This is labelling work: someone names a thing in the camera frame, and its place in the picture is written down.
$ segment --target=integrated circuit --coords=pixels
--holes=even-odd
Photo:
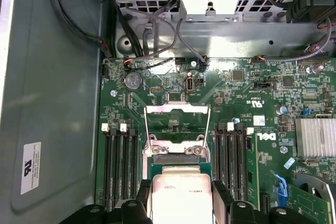
[[[282,85],[285,88],[293,87],[293,85],[294,85],[294,77],[293,76],[284,76],[282,78]]]
[[[244,72],[242,70],[234,70],[232,72],[232,79],[234,81],[243,81],[244,80]]]

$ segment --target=chip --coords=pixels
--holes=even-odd
[[[233,77],[234,81],[243,81],[244,80],[244,72],[241,71],[241,70],[234,70],[232,77]]]
[[[280,122],[281,123],[287,123],[288,122],[288,116],[287,115],[281,115],[280,116]]]
[[[294,77],[293,76],[284,76],[283,77],[283,86],[284,87],[293,87]]]
[[[216,102],[217,104],[222,104],[222,103],[223,103],[223,98],[221,98],[221,97],[216,97],[215,102]]]

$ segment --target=heatsink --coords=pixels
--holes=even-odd
[[[296,119],[297,151],[302,157],[336,157],[336,119]]]

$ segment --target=black ram slot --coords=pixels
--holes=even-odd
[[[228,136],[229,152],[230,152],[230,191],[232,197],[238,200],[238,174],[239,174],[239,161],[238,161],[238,146],[236,137],[233,135]]]
[[[139,142],[138,136],[132,136],[131,143],[131,162],[130,162],[130,171],[131,171],[131,198],[135,199],[137,196],[138,190],[138,150]]]
[[[121,156],[121,142],[120,136],[114,136],[113,139],[113,148],[112,148],[112,159],[113,164],[112,168],[112,202],[111,208],[116,205],[120,199],[119,188],[120,188],[120,156]]]
[[[223,150],[221,147],[221,141],[222,141],[222,135],[216,135],[216,179],[222,180],[222,164],[221,164],[221,158],[223,154]]]
[[[245,135],[237,135],[237,152],[238,152],[238,167],[239,167],[239,197],[238,200],[246,200],[247,199],[247,183],[246,183],[246,146],[245,146],[246,136]]]
[[[123,136],[122,141],[122,176],[121,176],[121,197],[122,199],[128,199],[128,174],[129,174],[129,149],[130,149],[130,137]]]
[[[112,137],[106,136],[105,147],[105,173],[104,173],[104,203],[103,205],[110,210],[111,209],[111,172],[112,172]]]

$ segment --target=gray metal panel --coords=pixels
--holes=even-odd
[[[96,14],[86,29],[97,30]],[[49,0],[14,1],[0,125],[1,223],[58,223],[94,202],[97,52],[69,39]],[[23,146],[34,142],[41,142],[39,186],[20,195]]]
[[[297,149],[303,157],[336,157],[336,119],[295,119]]]

